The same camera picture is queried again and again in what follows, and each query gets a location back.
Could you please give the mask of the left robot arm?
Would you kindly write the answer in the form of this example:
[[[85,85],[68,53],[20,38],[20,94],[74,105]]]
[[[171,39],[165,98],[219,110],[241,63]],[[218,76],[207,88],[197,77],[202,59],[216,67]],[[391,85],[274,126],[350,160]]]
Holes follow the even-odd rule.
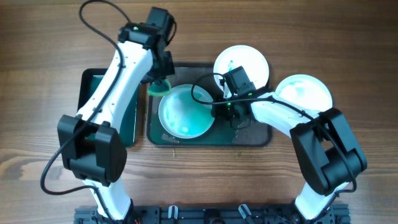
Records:
[[[158,7],[145,22],[128,22],[119,31],[115,55],[97,89],[76,116],[64,115],[58,122],[63,166],[91,190],[98,205],[95,222],[140,222],[121,178],[127,150],[119,131],[139,85],[159,85],[174,74],[165,48],[176,30],[171,13]]]

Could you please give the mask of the green yellow sponge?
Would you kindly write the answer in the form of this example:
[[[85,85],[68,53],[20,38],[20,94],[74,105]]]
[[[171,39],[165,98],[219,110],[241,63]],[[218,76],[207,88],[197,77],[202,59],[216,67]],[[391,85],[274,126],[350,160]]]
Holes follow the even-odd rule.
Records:
[[[147,93],[150,96],[165,96],[171,93],[171,84],[166,79],[154,81],[148,88]]]

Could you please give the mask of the grey white plate bottom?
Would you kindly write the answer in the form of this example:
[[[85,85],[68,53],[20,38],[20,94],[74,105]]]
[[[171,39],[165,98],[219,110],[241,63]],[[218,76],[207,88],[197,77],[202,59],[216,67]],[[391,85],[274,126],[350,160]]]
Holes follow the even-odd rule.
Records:
[[[200,86],[191,84],[175,86],[171,93],[162,97],[159,103],[159,120],[163,128],[172,136],[193,139],[205,134],[213,125],[212,96]]]

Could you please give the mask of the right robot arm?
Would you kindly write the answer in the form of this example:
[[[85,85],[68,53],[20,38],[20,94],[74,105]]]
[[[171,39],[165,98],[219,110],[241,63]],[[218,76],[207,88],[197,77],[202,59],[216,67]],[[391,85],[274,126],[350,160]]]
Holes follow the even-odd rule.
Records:
[[[306,108],[274,91],[256,88],[242,66],[214,75],[232,94],[214,102],[216,115],[265,123],[291,139],[305,179],[294,200],[303,221],[318,221],[337,197],[356,191],[356,178],[367,169],[368,162],[340,110],[332,106]]]

